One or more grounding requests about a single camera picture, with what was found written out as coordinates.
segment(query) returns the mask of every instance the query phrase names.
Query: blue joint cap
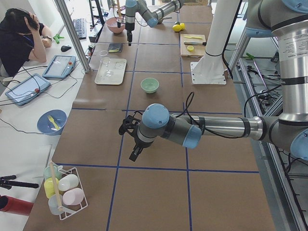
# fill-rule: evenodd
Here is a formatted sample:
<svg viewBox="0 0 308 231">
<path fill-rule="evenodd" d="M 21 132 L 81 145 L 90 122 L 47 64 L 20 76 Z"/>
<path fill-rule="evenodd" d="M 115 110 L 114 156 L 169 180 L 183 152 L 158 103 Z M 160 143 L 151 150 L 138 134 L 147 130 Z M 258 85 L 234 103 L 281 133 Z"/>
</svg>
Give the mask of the blue joint cap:
<svg viewBox="0 0 308 231">
<path fill-rule="evenodd" d="M 169 118 L 168 109 L 159 103 L 154 103 L 145 109 L 142 122 L 148 128 L 161 128 L 168 123 Z"/>
<path fill-rule="evenodd" d="M 268 38 L 273 37 L 271 30 L 254 29 L 246 27 L 246 34 L 250 38 Z"/>
<path fill-rule="evenodd" d="M 136 0 L 126 0 L 125 7 L 131 8 L 137 5 Z"/>
<path fill-rule="evenodd" d="M 302 131 L 291 143 L 290 151 L 293 156 L 308 160 L 308 129 Z"/>
<path fill-rule="evenodd" d="M 186 148 L 195 148 L 197 147 L 201 139 L 201 130 L 197 126 L 191 126 L 189 131 L 186 134 L 185 140 L 183 142 L 184 147 Z"/>
<path fill-rule="evenodd" d="M 282 0 L 282 2 L 292 11 L 295 11 L 298 13 L 308 13 L 308 1 Z"/>
<path fill-rule="evenodd" d="M 150 28 L 153 28 L 158 24 L 158 20 L 157 20 L 157 18 L 150 18 L 147 21 L 147 24 L 149 25 Z"/>
</svg>

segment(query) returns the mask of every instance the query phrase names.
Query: green bowl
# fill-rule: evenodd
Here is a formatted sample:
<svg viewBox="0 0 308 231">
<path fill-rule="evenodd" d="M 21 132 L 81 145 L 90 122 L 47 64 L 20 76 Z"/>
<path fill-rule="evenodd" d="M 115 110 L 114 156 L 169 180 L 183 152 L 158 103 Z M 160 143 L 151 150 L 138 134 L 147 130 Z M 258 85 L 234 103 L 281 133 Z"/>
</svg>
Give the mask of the green bowl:
<svg viewBox="0 0 308 231">
<path fill-rule="evenodd" d="M 159 82 L 155 78 L 145 78 L 140 85 L 144 92 L 151 94 L 156 92 L 159 87 Z"/>
</svg>

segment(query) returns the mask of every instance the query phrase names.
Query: knife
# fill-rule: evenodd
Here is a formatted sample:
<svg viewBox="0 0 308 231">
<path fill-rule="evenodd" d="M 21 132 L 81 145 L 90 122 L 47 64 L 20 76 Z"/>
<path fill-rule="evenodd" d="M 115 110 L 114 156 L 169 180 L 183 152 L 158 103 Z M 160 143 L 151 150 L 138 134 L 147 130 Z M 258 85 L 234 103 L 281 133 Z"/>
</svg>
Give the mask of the knife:
<svg viewBox="0 0 308 231">
<path fill-rule="evenodd" d="M 205 46 L 206 42 L 187 42 L 184 41 L 185 45 L 193 45 L 193 46 Z"/>
</svg>

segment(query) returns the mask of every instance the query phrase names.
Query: wooden stick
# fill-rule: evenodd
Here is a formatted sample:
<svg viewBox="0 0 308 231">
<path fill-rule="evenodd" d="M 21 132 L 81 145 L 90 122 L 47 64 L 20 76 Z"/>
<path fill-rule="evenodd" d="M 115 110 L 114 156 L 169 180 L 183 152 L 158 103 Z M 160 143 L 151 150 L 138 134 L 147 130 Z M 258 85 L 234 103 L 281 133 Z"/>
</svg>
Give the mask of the wooden stick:
<svg viewBox="0 0 308 231">
<path fill-rule="evenodd" d="M 59 211 L 63 211 L 62 202 L 61 202 L 61 198 L 60 198 L 60 194 L 59 194 L 59 189 L 58 189 L 58 185 L 57 185 L 57 181 L 56 181 L 56 176 L 55 176 L 54 169 L 53 169 L 53 162 L 50 162 L 50 163 L 49 163 L 49 168 L 50 168 L 50 172 L 51 172 L 51 177 L 52 177 L 52 183 L 53 183 L 53 187 L 54 187 L 54 192 L 56 193 L 56 199 L 57 199 L 57 204 L 58 204 L 58 210 L 59 210 Z"/>
<path fill-rule="evenodd" d="M 119 17 L 122 17 L 122 14 L 121 14 L 121 7 L 120 7 L 120 2 L 119 2 L 119 0 L 116 0 L 116 4 L 117 4 L 117 13 L 119 14 Z"/>
</svg>

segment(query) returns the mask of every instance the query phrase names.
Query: red cylinder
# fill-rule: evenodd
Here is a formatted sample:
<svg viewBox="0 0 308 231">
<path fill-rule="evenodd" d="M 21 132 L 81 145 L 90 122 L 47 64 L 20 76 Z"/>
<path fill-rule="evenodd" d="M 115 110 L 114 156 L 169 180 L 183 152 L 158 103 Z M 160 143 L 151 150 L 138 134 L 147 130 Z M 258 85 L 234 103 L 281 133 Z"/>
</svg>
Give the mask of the red cylinder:
<svg viewBox="0 0 308 231">
<path fill-rule="evenodd" d="M 0 211 L 29 216 L 33 203 L 10 196 L 0 197 Z"/>
</svg>

